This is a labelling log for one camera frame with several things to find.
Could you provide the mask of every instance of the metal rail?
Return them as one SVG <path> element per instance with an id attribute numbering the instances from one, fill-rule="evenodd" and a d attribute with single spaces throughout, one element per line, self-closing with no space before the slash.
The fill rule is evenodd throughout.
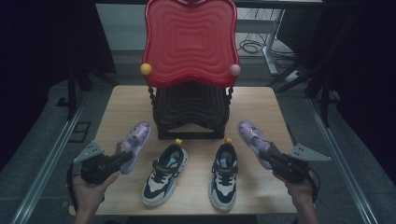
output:
<path id="1" fill-rule="evenodd" d="M 317 124 L 323 134 L 323 137 L 332 153 L 332 158 L 334 162 L 337 164 L 337 167 L 340 170 L 341 176 L 344 178 L 346 182 L 346 186 L 349 189 L 350 194 L 352 195 L 355 204 L 358 207 L 359 212 L 361 213 L 361 217 L 364 223 L 372 224 L 378 223 L 373 209 L 368 202 L 361 186 L 356 181 L 355 176 L 352 174 L 352 171 L 349 169 L 346 159 L 343 156 L 341 148 L 338 146 L 337 142 L 335 141 L 334 137 L 332 136 L 331 130 L 326 127 L 320 117 L 320 110 L 318 105 L 313 102 L 312 99 L 307 99 L 307 102 L 311 108 L 312 113 L 315 116 Z"/>
<path id="2" fill-rule="evenodd" d="M 30 186 L 29 190 L 27 191 L 26 195 L 23 198 L 23 201 L 20 204 L 17 212 L 15 213 L 14 218 L 12 219 L 11 223 L 18 223 L 23 224 L 29 221 L 30 216 L 32 215 L 33 211 L 35 210 L 35 206 L 38 203 L 38 200 L 41 197 L 41 194 L 46 187 L 50 176 L 58 162 L 59 158 L 64 151 L 64 146 L 67 143 L 73 129 L 78 121 L 79 116 L 81 115 L 81 111 L 87 101 L 88 93 L 83 92 L 82 95 L 79 97 L 78 101 L 78 108 L 74 116 L 66 122 L 64 128 L 59 135 L 58 139 L 55 142 L 55 145 L 49 152 L 48 157 L 44 160 L 43 165 L 41 166 L 38 174 L 33 181 L 33 184 Z"/>

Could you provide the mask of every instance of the purple sneaker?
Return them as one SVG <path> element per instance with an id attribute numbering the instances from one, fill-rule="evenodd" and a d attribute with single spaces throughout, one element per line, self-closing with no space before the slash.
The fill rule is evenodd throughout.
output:
<path id="1" fill-rule="evenodd" d="M 148 140 L 150 131 L 149 123 L 147 121 L 141 121 L 134 126 L 125 139 L 117 143 L 115 154 L 121 153 L 123 149 L 126 152 L 132 150 L 134 154 L 134 157 L 130 161 L 125 162 L 121 166 L 120 173 L 123 175 L 128 175 L 134 169 L 139 152 Z"/>
<path id="2" fill-rule="evenodd" d="M 247 146 L 253 150 L 262 167 L 264 167 L 266 170 L 272 170 L 270 163 L 260 158 L 259 152 L 264 150 L 267 153 L 275 153 L 280 155 L 281 152 L 279 149 L 277 149 L 276 145 L 266 139 L 262 134 L 262 131 L 250 121 L 239 122 L 237 131 Z"/>

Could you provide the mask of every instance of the black and white sneaker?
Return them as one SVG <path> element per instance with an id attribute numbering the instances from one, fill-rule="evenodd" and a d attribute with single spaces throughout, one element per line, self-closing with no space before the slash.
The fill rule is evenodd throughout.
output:
<path id="1" fill-rule="evenodd" d="M 149 175 L 142 192 L 145 205 L 156 206 L 166 202 L 176 188 L 177 176 L 187 166 L 189 156 L 177 143 L 171 144 L 160 157 L 152 163 L 154 169 Z"/>
<path id="2" fill-rule="evenodd" d="M 209 183 L 209 199 L 217 208 L 228 211 L 236 198 L 236 174 L 238 173 L 235 149 L 231 143 L 219 147 L 212 166 Z"/>

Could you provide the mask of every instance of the gray bracket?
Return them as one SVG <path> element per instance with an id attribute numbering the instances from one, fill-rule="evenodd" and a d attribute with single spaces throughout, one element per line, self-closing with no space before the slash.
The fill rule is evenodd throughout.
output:
<path id="1" fill-rule="evenodd" d="M 105 150 L 91 141 L 73 160 L 73 175 L 77 175 L 83 161 L 104 153 Z"/>
<path id="2" fill-rule="evenodd" d="M 289 153 L 291 157 L 302 161 L 331 161 L 332 158 L 322 155 L 309 147 L 297 144 Z"/>

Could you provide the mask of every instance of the orange ball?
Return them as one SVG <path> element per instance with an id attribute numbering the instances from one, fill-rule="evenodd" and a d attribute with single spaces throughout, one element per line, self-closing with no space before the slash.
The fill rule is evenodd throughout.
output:
<path id="1" fill-rule="evenodd" d="M 151 65 L 150 65 L 149 63 L 143 63 L 143 64 L 140 66 L 140 72 L 141 72 L 143 75 L 145 75 L 145 76 L 149 75 L 149 74 L 152 72 L 152 67 L 151 67 Z"/>
<path id="2" fill-rule="evenodd" d="M 178 144 L 178 145 L 180 145 L 180 146 L 181 146 L 181 143 L 182 143 L 182 142 L 183 142 L 183 140 L 178 139 L 178 138 L 175 140 L 175 143 Z"/>
<path id="3" fill-rule="evenodd" d="M 232 141 L 233 141 L 233 139 L 230 138 L 230 137 L 226 137 L 226 138 L 224 139 L 224 143 L 229 143 L 229 144 L 231 144 Z"/>

